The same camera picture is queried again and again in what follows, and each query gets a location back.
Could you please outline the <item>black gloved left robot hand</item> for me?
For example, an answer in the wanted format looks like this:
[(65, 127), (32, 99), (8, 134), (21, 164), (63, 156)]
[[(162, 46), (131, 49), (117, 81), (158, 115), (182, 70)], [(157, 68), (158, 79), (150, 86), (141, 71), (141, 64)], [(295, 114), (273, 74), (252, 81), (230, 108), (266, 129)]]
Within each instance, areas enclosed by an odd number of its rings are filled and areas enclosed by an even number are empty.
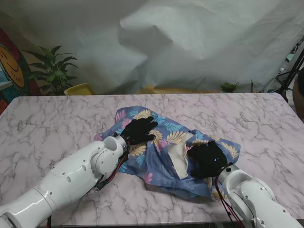
[(129, 145), (137, 145), (141, 143), (146, 143), (155, 139), (155, 135), (151, 134), (150, 131), (153, 130), (158, 123), (154, 121), (153, 117), (133, 119), (122, 131), (120, 136)]

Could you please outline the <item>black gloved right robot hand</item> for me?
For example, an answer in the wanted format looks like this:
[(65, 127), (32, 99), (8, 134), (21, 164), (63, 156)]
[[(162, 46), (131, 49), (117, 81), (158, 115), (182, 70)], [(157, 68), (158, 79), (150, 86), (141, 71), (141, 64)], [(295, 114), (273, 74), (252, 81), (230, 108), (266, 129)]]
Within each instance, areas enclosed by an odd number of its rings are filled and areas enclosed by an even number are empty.
[(225, 154), (215, 141), (194, 145), (188, 150), (188, 156), (196, 164), (190, 175), (197, 179), (216, 177), (228, 165)]

